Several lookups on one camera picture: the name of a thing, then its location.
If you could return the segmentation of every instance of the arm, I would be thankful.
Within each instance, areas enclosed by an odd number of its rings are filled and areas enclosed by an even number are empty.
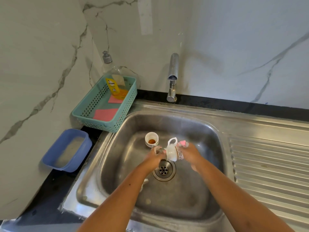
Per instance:
[[[204,159],[194,144],[190,143],[187,148],[179,147],[179,149],[184,158],[191,163],[192,168],[202,176],[235,231],[293,231],[267,207]]]
[[[123,232],[146,176],[155,170],[164,153],[151,149],[146,159],[137,166],[117,189],[88,217],[77,232]]]

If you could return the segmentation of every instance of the black countertop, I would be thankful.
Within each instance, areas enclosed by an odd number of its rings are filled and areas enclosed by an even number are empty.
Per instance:
[[[253,115],[271,116],[299,121],[309,121],[309,110],[307,109],[279,107],[273,105],[179,94],[176,96],[177,101],[175,104],[179,105],[242,112]],[[167,102],[166,97],[167,93],[138,90],[136,99],[165,103]],[[89,134],[93,147],[102,131],[85,126],[82,130]],[[17,220],[4,222],[2,224],[2,228],[8,231],[17,231],[15,230],[17,226],[82,223],[82,218],[68,212],[61,212],[58,208],[77,177],[84,161],[73,173],[53,169],[29,207]]]

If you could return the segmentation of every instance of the soap suds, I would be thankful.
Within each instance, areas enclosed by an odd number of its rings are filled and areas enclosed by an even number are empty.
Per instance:
[[[66,147],[63,153],[59,156],[59,158],[55,162],[56,168],[62,168],[66,166],[66,164],[72,159],[72,157],[77,152],[80,145],[83,143],[85,138],[83,137],[76,137],[74,138],[70,144]]]

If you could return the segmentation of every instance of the drain strainer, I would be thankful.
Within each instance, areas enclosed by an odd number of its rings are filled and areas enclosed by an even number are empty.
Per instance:
[[[152,175],[161,182],[167,182],[171,180],[176,173],[176,166],[173,161],[161,160],[159,168],[152,172]]]

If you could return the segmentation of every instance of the chrome faucet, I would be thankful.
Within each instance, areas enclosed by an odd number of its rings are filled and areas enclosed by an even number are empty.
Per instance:
[[[178,69],[179,69],[179,55],[173,53],[171,55],[170,67],[168,70],[168,80],[170,81],[170,89],[168,90],[168,102],[175,102],[176,97],[176,80],[178,78]]]

